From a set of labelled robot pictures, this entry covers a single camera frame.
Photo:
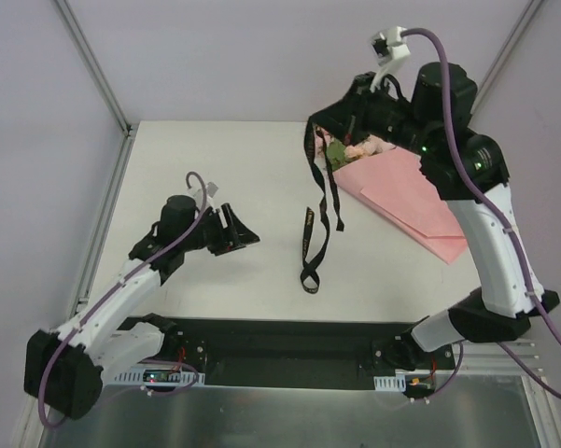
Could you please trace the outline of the pale pink fake flower stem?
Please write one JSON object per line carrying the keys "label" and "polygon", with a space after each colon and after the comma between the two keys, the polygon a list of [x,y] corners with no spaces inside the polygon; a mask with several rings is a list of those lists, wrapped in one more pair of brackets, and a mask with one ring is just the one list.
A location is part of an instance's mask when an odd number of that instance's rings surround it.
{"label": "pale pink fake flower stem", "polygon": [[388,152],[390,150],[395,149],[397,146],[388,143],[379,137],[370,136],[362,143],[362,147],[367,156],[372,156],[372,155]]}

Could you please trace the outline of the black ribbon gold lettering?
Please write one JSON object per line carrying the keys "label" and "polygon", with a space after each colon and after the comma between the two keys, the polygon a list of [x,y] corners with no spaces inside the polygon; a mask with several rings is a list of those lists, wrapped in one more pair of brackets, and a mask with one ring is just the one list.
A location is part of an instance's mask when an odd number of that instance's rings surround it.
{"label": "black ribbon gold lettering", "polygon": [[[303,150],[312,178],[321,191],[321,197],[317,206],[317,212],[311,207],[306,208],[303,223],[301,245],[302,270],[299,279],[302,289],[308,294],[316,294],[319,291],[321,280],[317,270],[326,257],[330,242],[331,229],[328,214],[328,193],[330,193],[332,207],[336,216],[336,231],[344,231],[340,196],[328,154],[329,148],[330,143],[326,131],[314,121],[313,117],[310,117],[306,121],[304,129]],[[319,214],[319,220],[325,234],[321,247],[314,256],[308,259],[314,234],[316,213]]]}

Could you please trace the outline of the pink wrapping paper sheet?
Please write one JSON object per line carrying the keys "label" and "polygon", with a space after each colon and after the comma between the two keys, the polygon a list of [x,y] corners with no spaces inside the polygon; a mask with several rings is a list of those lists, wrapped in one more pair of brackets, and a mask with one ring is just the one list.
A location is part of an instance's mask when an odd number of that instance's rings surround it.
{"label": "pink wrapping paper sheet", "polygon": [[468,245],[436,188],[420,172],[420,159],[395,148],[353,161],[333,173],[337,185],[447,264]]}

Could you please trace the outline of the pink fake flower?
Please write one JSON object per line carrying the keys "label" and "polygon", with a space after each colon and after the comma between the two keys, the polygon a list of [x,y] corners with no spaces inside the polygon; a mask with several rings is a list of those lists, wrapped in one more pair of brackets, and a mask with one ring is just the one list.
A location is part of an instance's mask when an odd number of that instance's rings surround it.
{"label": "pink fake flower", "polygon": [[331,171],[348,163],[345,146],[321,128],[315,130],[315,162],[321,168]]}

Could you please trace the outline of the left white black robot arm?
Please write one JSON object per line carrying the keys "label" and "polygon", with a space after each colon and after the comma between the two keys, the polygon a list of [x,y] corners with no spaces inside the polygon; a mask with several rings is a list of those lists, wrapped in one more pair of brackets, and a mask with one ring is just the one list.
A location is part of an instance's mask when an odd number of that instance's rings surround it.
{"label": "left white black robot arm", "polygon": [[227,203],[215,207],[209,197],[169,197],[102,298],[57,329],[40,329],[29,339],[24,391],[39,406],[78,420],[104,386],[132,365],[151,358],[180,368],[183,347],[172,320],[149,314],[118,335],[120,325],[184,264],[187,253],[205,249],[222,256],[259,240]]}

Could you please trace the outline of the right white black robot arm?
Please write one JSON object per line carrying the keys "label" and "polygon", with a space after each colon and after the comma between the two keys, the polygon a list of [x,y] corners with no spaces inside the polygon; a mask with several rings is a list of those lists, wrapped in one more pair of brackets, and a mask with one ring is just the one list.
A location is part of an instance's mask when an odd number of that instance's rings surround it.
{"label": "right white black robot arm", "polygon": [[369,72],[308,119],[344,144],[375,136],[417,155],[421,174],[460,226],[479,275],[480,285],[467,298],[382,346],[384,362],[396,369],[423,368],[451,343],[513,342],[530,330],[533,317],[560,302],[527,261],[499,145],[470,128],[477,90],[455,63],[423,65],[411,98],[394,76]]}

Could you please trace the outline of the peach fake flower stem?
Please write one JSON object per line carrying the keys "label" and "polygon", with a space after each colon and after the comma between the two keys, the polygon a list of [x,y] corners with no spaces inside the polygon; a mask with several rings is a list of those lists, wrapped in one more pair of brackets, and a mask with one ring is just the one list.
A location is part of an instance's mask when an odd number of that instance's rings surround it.
{"label": "peach fake flower stem", "polygon": [[357,160],[367,155],[363,146],[349,146],[344,149],[344,156],[348,160]]}

